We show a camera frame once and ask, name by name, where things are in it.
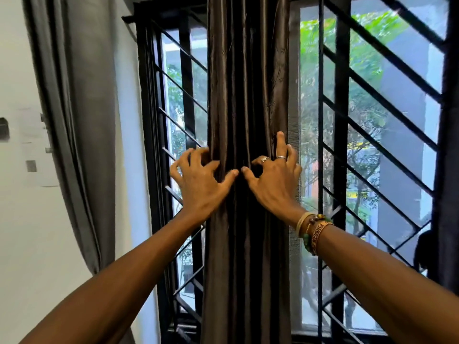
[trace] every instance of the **window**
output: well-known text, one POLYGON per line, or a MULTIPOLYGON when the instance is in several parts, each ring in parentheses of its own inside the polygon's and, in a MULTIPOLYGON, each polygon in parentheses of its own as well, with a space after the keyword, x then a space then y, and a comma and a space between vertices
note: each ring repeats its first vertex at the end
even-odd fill
MULTIPOLYGON (((141 11, 135 10, 141 14, 154 10, 136 22, 154 231, 182 207, 180 188, 169 176, 170 165, 186 149, 206 146, 208 134, 206 8, 176 9, 174 5, 177 13, 158 13, 161 2, 148 1, 142 3, 141 11)), ((158 283, 164 342, 189 342, 199 335, 204 242, 205 227, 201 226, 188 237, 158 283), (172 336, 166 339, 164 334, 172 336)))
MULTIPOLYGON (((289 137, 304 169, 301 203, 412 265, 417 237, 430 229, 448 1, 323 1, 321 15, 320 0, 290 7, 290 82, 298 84, 289 137)), ((290 298, 301 299, 301 308, 292 300, 294 333, 386 335, 298 239, 290 268, 290 298)))
MULTIPOLYGON (((169 166, 208 135, 207 7, 177 3, 135 6, 154 231, 181 209, 169 166)), ((289 142, 304 169, 301 204, 407 265, 430 229, 448 8, 447 0, 290 4, 289 142)), ((158 283, 164 343, 199 341, 204 232, 158 283)), ((294 234, 290 300, 296 342, 389 342, 294 234)))

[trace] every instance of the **white wall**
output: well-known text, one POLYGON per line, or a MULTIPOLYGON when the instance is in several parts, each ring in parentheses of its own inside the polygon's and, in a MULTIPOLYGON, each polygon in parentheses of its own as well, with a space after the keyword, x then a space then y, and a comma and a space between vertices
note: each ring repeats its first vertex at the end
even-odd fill
POLYGON ((0 117, 11 132, 0 142, 0 342, 16 344, 90 273, 60 188, 41 187, 57 182, 44 151, 21 0, 0 0, 0 48, 0 117), (26 172, 29 157, 37 173, 26 172))
MULTIPOLYGON (((127 14, 125 4, 115 0, 117 257, 150 235, 136 44, 121 21, 127 14)), ((8 120, 11 134, 7 143, 0 142, 0 342, 16 344, 90 273, 51 155, 44 152, 49 144, 21 0, 0 0, 0 48, 0 117, 8 120), (26 172, 26 160, 37 161, 37 173, 26 172)), ((153 295, 132 326, 136 343, 157 343, 157 323, 153 295)))

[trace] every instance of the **diagonal bar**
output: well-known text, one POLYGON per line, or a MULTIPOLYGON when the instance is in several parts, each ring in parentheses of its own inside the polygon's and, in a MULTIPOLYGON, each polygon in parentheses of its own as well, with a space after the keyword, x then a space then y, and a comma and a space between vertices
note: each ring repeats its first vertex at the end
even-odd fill
POLYGON ((422 188, 426 193, 428 193, 431 197, 433 197, 433 191, 422 182, 412 171, 410 171, 407 167, 405 167, 397 158, 395 158, 392 153, 390 153, 382 144, 377 142, 368 132, 366 132, 362 127, 360 127, 351 117, 348 115, 343 115, 335 108, 335 104, 327 98, 325 95, 323 97, 324 102, 332 109, 336 114, 340 115, 342 118, 347 120, 347 123, 351 127, 353 127, 358 133, 360 133, 364 138, 366 138, 370 144, 372 144, 378 151, 381 152, 388 160, 390 160, 396 167, 399 168, 401 172, 403 172, 406 176, 408 176, 414 183, 416 183, 419 187, 422 188))
POLYGON ((200 290, 201 292, 204 292, 204 287, 203 285, 201 285, 201 283, 198 280, 193 279, 192 283, 198 290, 200 290))
MULTIPOLYGON (((431 221, 429 220, 427 223, 425 223, 419 230, 421 230, 422 228, 426 227, 431 221)), ((415 231, 413 233, 411 233, 411 235, 405 239, 405 241, 403 243, 401 243, 399 246, 397 246, 394 251, 397 251, 399 248, 401 248, 403 245, 405 245, 406 243, 408 243, 410 241, 410 239, 412 237, 414 237, 417 233, 419 233, 419 231, 415 231)))
POLYGON ((194 317, 196 321, 198 321, 199 323, 202 322, 202 319, 201 319, 201 317, 198 315, 198 313, 195 312, 195 311, 188 305, 188 303, 187 303, 186 301, 184 301, 179 295, 176 295, 176 296, 175 296, 175 300, 181 305, 181 307, 182 307, 183 309, 186 310, 186 312, 187 312, 188 314, 190 314, 192 317, 194 317))
POLYGON ((170 153, 169 150, 165 148, 164 146, 163 146, 163 152, 165 152, 169 156, 170 159, 172 159, 173 161, 176 161, 174 155, 170 153))
POLYGON ((203 22, 201 19, 199 19, 199 16, 192 10, 186 9, 186 12, 192 17, 196 22, 201 24, 204 28, 207 30, 207 23, 203 22))
POLYGON ((206 225, 205 225, 205 224, 201 225, 201 228, 199 229, 199 231, 197 231, 196 234, 193 235, 193 236, 191 237, 190 241, 189 241, 188 243, 186 243, 186 244, 185 244, 185 245, 175 254, 175 256, 174 256, 173 259, 175 260, 175 259, 183 252, 183 250, 185 250, 185 249, 191 244, 191 242, 193 241, 193 239, 194 239, 195 237, 199 236, 199 234, 201 234, 201 232, 202 232, 205 228, 206 228, 206 225))
POLYGON ((412 80, 419 88, 425 93, 430 95, 439 104, 442 103, 442 95, 437 92, 429 83, 425 81, 419 74, 417 74, 412 68, 408 66, 403 60, 401 60, 393 51, 383 45, 376 37, 368 32, 363 26, 361 26, 355 19, 344 13, 339 7, 337 7, 330 0, 325 0, 325 6, 330 11, 335 13, 340 19, 342 19, 350 28, 352 28, 357 34, 359 34, 367 43, 372 45, 375 50, 381 53, 388 61, 390 61, 396 68, 403 72, 410 80, 412 80))
POLYGON ((163 70, 162 68, 160 68, 160 67, 159 67, 158 65, 156 65, 156 64, 154 64, 154 66, 155 66, 155 70, 156 70, 156 71, 158 71, 158 72, 162 73, 164 76, 166 76, 166 77, 168 78, 168 80, 170 80, 173 84, 175 84, 175 85, 177 86, 178 89, 180 89, 182 92, 184 92, 191 100, 193 100, 193 102, 194 102, 196 105, 198 105, 205 113, 207 113, 207 110, 206 110, 205 108, 203 108, 203 107, 201 106, 201 104, 198 103, 198 102, 196 101, 196 99, 193 98, 193 97, 191 96, 190 93, 188 93, 186 90, 184 90, 184 89, 183 89, 183 88, 182 88, 182 87, 181 87, 181 86, 180 86, 171 76, 169 76, 166 72, 164 72, 164 70, 163 70))
MULTIPOLYGON (((323 189, 324 189, 333 199, 336 200, 335 195, 334 195, 327 187, 324 186, 323 189)), ((379 240, 387 247, 388 253, 389 253, 389 254, 396 254, 397 257, 400 258, 400 260, 402 260, 404 263, 406 263, 407 266, 410 266, 411 268, 413 267, 407 260, 405 260, 405 259, 403 258, 402 255, 400 255, 400 254, 397 252, 397 249, 396 249, 396 248, 393 248, 391 245, 389 245, 389 243, 387 243, 387 241, 385 241, 378 233, 376 233, 369 225, 367 225, 367 224, 365 223, 365 221, 359 217, 359 215, 357 215, 353 210, 351 210, 351 209, 350 209, 348 206, 346 206, 346 205, 344 206, 344 208, 346 209, 346 211, 347 211, 349 214, 351 214, 352 217, 354 217, 356 220, 359 221, 359 223, 360 223, 361 225, 364 226, 364 229, 363 229, 361 232, 359 232, 359 234, 363 232, 362 235, 364 235, 367 231, 370 231, 377 239, 379 239, 379 240)))
POLYGON ((424 36, 430 43, 435 45, 439 51, 445 52, 445 42, 423 21, 416 17, 408 8, 398 0, 381 0, 388 7, 397 12, 397 14, 411 25, 417 32, 424 36))
POLYGON ((169 121, 171 121, 172 123, 174 123, 175 126, 176 126, 177 128, 179 128, 182 132, 184 132, 184 133, 186 134, 186 136, 189 137, 196 145, 198 145, 199 147, 202 147, 202 146, 198 143, 198 141, 193 137, 193 135, 191 135, 189 132, 187 132, 187 131, 185 130, 185 128, 182 127, 179 123, 177 123, 176 121, 174 121, 174 119, 173 119, 171 116, 169 116, 169 114, 168 114, 166 111, 164 111, 164 110, 163 110, 161 107, 159 107, 159 106, 158 106, 158 110, 159 110, 159 112, 161 112, 163 115, 165 115, 165 116, 169 119, 169 121))
POLYGON ((162 27, 160 27, 157 22, 155 22, 153 19, 150 19, 150 20, 153 23, 153 25, 156 26, 156 28, 160 32, 162 32, 169 40, 171 40, 177 47, 179 47, 182 52, 184 52, 188 57, 190 57, 190 59, 192 61, 194 61, 196 64, 198 64, 198 66, 200 68, 202 68, 207 73, 207 68, 203 64, 201 64, 201 62, 198 59, 193 57, 191 53, 188 53, 188 51, 186 51, 175 38, 173 38, 171 35, 169 35, 169 33, 166 30, 164 30, 162 27))
POLYGON ((182 337, 182 339, 186 342, 186 344, 193 344, 191 338, 188 337, 185 331, 182 330, 180 327, 177 327, 176 332, 179 334, 179 336, 182 337))
POLYGON ((359 338, 356 337, 355 334, 353 334, 351 331, 349 331, 349 330, 346 328, 346 326, 343 325, 343 324, 341 323, 341 321, 339 321, 339 320, 335 317, 335 315, 333 315, 331 312, 329 312, 329 311, 326 310, 325 308, 324 308, 324 312, 325 312, 328 316, 330 316, 330 318, 331 318, 333 321, 335 321, 338 325, 340 325, 340 327, 341 327, 348 335, 350 335, 354 341, 356 341, 358 344, 364 344, 364 342, 362 342, 359 338))
POLYGON ((401 211, 393 202, 391 202, 385 195, 383 195, 375 186, 373 186, 368 180, 366 180, 362 175, 359 174, 357 170, 355 170, 353 167, 351 167, 347 161, 341 160, 339 157, 335 155, 335 152, 328 147, 326 144, 324 144, 324 149, 327 150, 334 158, 336 158, 340 163, 345 164, 348 170, 354 174, 355 177, 357 177, 360 181, 362 181, 368 188, 370 188, 373 192, 375 192, 382 200, 384 200, 396 213, 398 213, 401 217, 403 217, 412 227, 413 230, 419 231, 420 227, 413 222, 412 219, 410 219, 406 214, 401 211))
POLYGON ((182 285, 180 286, 175 292, 174 292, 174 297, 180 293, 181 290, 183 290, 185 288, 186 285, 188 285, 189 283, 193 282, 194 278, 196 277, 196 275, 198 275, 198 273, 204 268, 204 266, 200 266, 199 269, 182 285))
POLYGON ((172 190, 172 188, 170 188, 169 186, 165 186, 164 188, 170 193, 171 196, 173 196, 173 197, 175 198, 175 200, 176 200, 177 202, 179 202, 181 205, 183 205, 182 198, 179 197, 179 196, 177 195, 177 193, 175 193, 175 192, 172 190))
POLYGON ((356 302, 359 306, 362 306, 360 302, 357 300, 357 298, 355 298, 354 295, 349 292, 349 290, 344 291, 344 293, 346 293, 349 297, 351 297, 354 300, 354 302, 356 302))
POLYGON ((405 116, 397 107, 395 107, 389 100, 384 98, 376 89, 374 89, 367 81, 364 80, 358 73, 342 63, 340 56, 333 53, 328 47, 324 46, 324 54, 336 65, 347 67, 347 73, 359 86, 361 86, 372 98, 374 98, 382 107, 387 109, 394 115, 405 127, 407 127, 413 134, 421 139, 432 150, 437 151, 438 146, 432 141, 419 127, 416 126, 407 116, 405 116))

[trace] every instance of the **gray curtain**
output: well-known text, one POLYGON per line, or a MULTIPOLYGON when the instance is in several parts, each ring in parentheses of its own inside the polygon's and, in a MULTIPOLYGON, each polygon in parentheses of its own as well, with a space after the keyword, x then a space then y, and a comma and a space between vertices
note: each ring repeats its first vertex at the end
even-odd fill
MULTIPOLYGON (((221 180, 275 156, 276 132, 287 134, 289 0, 208 1, 208 140, 221 180)), ((206 228, 201 343, 291 342, 288 235, 239 176, 206 228)))
MULTIPOLYGON (((60 189, 84 261, 115 260, 111 0, 22 0, 60 189)), ((123 343, 133 343, 129 331, 123 343)))
POLYGON ((429 277, 459 295, 459 0, 450 0, 443 75, 443 105, 435 174, 429 277))

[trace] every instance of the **wristband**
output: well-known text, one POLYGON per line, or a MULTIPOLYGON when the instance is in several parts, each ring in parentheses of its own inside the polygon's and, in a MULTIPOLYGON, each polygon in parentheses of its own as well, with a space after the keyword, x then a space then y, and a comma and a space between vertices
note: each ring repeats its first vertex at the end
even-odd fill
POLYGON ((300 229, 301 229, 301 226, 303 225, 303 222, 308 218, 308 216, 311 216, 311 215, 313 215, 313 214, 307 211, 298 220, 298 223, 296 224, 296 229, 295 229, 296 235, 298 237, 300 237, 300 229))

